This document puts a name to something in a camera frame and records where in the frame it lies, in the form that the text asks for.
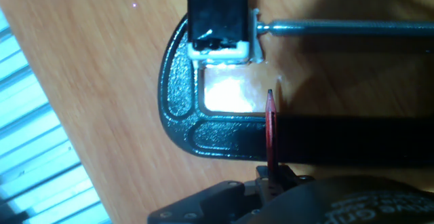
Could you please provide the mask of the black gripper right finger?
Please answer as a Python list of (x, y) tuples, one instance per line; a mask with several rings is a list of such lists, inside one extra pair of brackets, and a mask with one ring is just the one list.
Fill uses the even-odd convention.
[(279, 165), (276, 172), (276, 185), (278, 185), (276, 196), (311, 181), (314, 181), (312, 176), (296, 175), (289, 166)]

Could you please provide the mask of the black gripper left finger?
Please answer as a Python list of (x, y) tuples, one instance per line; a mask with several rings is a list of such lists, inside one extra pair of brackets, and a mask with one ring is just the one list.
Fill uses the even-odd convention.
[(223, 181), (149, 214), (150, 224), (247, 223), (264, 206), (261, 180), (268, 179), (266, 166), (256, 168), (257, 179)]

